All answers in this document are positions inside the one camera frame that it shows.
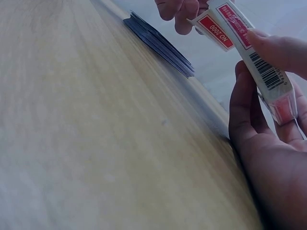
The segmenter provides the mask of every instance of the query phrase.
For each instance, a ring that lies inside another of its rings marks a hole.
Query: barcode
[[[249,57],[261,75],[268,90],[272,90],[284,83],[284,81],[278,76],[276,69],[264,61],[256,52],[249,55]]]

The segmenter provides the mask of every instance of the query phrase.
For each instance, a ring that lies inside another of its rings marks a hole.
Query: red label
[[[199,23],[226,49],[230,49],[231,47],[233,47],[234,44],[232,43],[232,41],[209,15],[206,15],[205,17],[200,19]]]
[[[291,112],[292,109],[288,97],[278,100],[275,103],[274,107],[281,125],[286,124],[295,119]]]
[[[248,41],[247,36],[248,27],[240,19],[236,12],[227,3],[223,6],[218,7],[217,10],[226,19],[232,31],[235,32],[236,36],[239,38],[244,48],[249,49],[251,45]]]

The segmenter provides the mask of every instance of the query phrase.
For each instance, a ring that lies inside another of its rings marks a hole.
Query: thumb
[[[248,40],[266,62],[307,80],[307,42],[291,37],[269,36],[255,29],[249,30]]]

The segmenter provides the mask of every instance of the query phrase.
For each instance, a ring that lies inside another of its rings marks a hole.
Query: hand
[[[165,21],[175,18],[175,29],[181,35],[187,35],[192,25],[187,19],[193,20],[208,9],[208,0],[155,0],[160,16]]]
[[[307,80],[307,43],[249,31],[256,52],[274,67]],[[307,99],[295,87],[298,126],[307,135]],[[243,62],[236,66],[230,102],[229,135],[258,197],[282,229],[307,229],[307,142],[295,121],[275,124],[263,116],[256,84]]]

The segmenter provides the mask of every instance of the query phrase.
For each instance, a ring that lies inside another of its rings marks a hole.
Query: wood grain
[[[225,111],[105,3],[0,1],[0,229],[260,229]]]

